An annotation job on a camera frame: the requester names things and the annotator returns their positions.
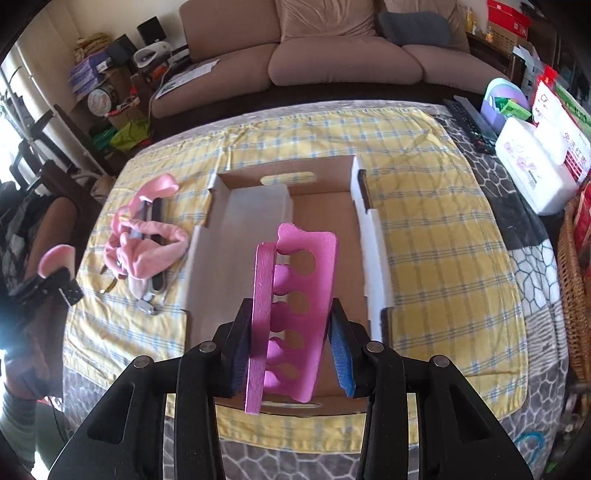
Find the pink foam toe separator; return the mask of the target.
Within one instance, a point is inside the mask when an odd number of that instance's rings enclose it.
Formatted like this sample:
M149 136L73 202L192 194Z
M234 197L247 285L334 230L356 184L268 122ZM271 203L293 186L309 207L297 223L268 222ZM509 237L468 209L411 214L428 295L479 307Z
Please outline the pink foam toe separator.
M315 391L332 304L338 238L294 224L276 242L256 247L245 413L257 415L263 395L307 403Z

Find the pink powder puff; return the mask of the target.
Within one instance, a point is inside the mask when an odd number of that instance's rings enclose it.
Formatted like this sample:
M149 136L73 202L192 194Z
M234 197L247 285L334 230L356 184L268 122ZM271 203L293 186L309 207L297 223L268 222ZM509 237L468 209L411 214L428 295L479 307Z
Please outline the pink powder puff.
M75 277L75 255L76 250L69 244L60 244L48 250L41 258L37 274L41 278L48 278L52 274L65 268L69 279Z

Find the black remote control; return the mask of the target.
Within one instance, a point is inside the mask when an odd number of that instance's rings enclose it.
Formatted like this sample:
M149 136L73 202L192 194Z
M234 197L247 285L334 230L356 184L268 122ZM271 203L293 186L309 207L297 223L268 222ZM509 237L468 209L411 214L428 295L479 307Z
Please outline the black remote control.
M475 150L479 153L494 155L497 134L472 103L466 97L458 95L455 95L453 100L444 99L443 102L452 117L468 135Z

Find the purple storage bin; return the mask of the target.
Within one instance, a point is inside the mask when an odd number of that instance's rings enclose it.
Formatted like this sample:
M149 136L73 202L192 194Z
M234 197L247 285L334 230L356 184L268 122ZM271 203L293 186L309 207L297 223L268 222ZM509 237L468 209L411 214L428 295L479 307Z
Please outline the purple storage bin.
M532 117L529 101L521 89L501 77L488 84L480 113L496 134L501 133L509 118L529 121Z

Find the brown sofa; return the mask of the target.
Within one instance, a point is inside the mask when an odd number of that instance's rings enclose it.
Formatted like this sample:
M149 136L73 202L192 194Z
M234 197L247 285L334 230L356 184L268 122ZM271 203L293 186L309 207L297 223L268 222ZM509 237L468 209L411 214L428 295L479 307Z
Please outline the brown sofa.
M442 15L451 46L394 45L379 25L383 11ZM471 54L456 1L187 1L179 14L190 66L219 62L154 97L157 119L272 87L426 83L482 95L503 75Z

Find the grey patterned blanket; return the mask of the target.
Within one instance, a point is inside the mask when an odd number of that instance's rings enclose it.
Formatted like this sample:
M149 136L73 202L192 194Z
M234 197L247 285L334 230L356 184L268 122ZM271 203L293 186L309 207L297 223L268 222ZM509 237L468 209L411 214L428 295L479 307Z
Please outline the grey patterned blanket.
M270 140L281 152L315 143L325 150L358 152L370 164L372 195L381 200L388 173L398 170L394 159L403 132L418 119L418 130L443 136L443 146L462 154L462 164L474 179L473 195L488 200L490 216L508 250L520 292L528 354L528 373L507 386L497 386L490 398L524 390L522 406L502 419L502 425L536 478L547 466L563 411L568 371L568 347L560 300L557 261L542 220L519 194L495 157L477 153L466 134L442 105L394 100L318 102L244 114L202 125L149 147L130 161L107 200L112 212L131 193L131 186L157 169L157 161L190 178L191 196L204 193L214 171L252 162L247 137ZM84 300L69 314L64 348L63 403L71 428L78 427L109 386L109 374L131 358L130 348L150 352L167 348L167 335L156 329L146 336L139 327L123 325L128 310L121 290L101 293L98 257L108 218L101 216L91 235L81 266ZM242 414L222 412L221 451L231 479L351 479L356 475L363 417L339 416L334 432L327 420L290 421L301 435L281 433L268 419L250 421Z

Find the wicker basket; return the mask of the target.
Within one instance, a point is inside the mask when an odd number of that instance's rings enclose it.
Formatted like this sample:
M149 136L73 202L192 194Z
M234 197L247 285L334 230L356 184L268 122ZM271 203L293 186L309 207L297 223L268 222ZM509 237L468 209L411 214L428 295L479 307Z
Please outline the wicker basket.
M587 294L574 242L574 217L578 198L570 200L564 212L557 246L558 277L570 365L577 378L590 381L590 316Z

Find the cardboard box with foam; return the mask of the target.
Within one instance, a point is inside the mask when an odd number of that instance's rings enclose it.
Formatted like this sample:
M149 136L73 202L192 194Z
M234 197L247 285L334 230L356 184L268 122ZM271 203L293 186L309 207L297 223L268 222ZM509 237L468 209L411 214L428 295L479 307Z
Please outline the cardboard box with foam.
M245 167L211 178L183 283L187 340L211 340L252 300L238 382L221 404L249 414L361 413L352 362L328 344L338 300L370 337L394 304L380 216L357 155Z

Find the white wet wipes pack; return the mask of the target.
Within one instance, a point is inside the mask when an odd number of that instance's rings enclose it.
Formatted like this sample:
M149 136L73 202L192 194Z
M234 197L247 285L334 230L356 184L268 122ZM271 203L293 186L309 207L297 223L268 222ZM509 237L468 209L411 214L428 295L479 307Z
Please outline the white wet wipes pack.
M496 141L496 155L532 210L554 215L576 194L578 185L566 166L550 158L535 129L523 120L507 119Z

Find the yellow plaid cloth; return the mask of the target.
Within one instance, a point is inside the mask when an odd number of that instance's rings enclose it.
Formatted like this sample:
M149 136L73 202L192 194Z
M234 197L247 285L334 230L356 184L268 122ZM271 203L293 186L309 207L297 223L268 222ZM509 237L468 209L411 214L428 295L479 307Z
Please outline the yellow plaid cloth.
M204 224L215 175L338 155L363 161L379 212L394 296L387 339L413 358L448 355L496 416L516 412L529 365L521 295L492 206L443 116L400 102L301 105L199 127L138 154L113 187L78 273L84 298L68 314L63 354L69 422L82 422L134 356L179 354L188 330L185 262L173 266L155 316L137 311L122 283L103 291L112 280L101 270L111 219L143 184L173 175L180 188L166 214L192 229Z

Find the pink fleece headband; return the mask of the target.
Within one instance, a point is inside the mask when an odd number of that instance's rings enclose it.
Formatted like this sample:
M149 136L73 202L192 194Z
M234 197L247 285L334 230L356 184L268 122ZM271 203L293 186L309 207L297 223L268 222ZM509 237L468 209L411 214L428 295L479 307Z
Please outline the pink fleece headband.
M103 247L106 267L115 278L129 282L152 276L146 269L148 251L153 249L154 260L164 272L186 253L190 234L183 228L163 221L144 223L139 219L143 201L152 202L173 197L179 184L170 174L162 174L143 184L131 200L120 207L111 220L111 233Z

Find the grey cushion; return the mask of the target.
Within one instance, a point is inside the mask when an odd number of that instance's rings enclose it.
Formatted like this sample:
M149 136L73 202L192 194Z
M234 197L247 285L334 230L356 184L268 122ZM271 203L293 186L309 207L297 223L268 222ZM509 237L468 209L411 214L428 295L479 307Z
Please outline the grey cushion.
M435 12L383 11L378 15L378 21L385 38L394 45L450 47L452 43L448 21Z

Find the paper on sofa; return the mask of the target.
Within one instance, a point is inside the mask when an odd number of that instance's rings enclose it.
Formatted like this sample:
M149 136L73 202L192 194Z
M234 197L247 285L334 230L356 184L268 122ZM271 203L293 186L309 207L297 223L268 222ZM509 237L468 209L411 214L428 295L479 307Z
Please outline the paper on sofa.
M219 60L216 59L199 66L192 66L188 70L173 76L169 81L167 81L162 87L159 88L159 90L155 94L155 98L159 99L162 96L168 94L169 92L187 84L188 82L211 73L211 71L218 64L218 62Z

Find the red box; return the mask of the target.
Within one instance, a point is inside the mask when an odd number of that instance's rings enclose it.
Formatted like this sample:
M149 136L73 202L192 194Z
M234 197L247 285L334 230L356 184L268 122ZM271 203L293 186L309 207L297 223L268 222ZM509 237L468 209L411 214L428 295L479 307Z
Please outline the red box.
M496 0L488 0L488 21L497 25L522 39L528 36L528 30L531 26L531 19L505 3Z

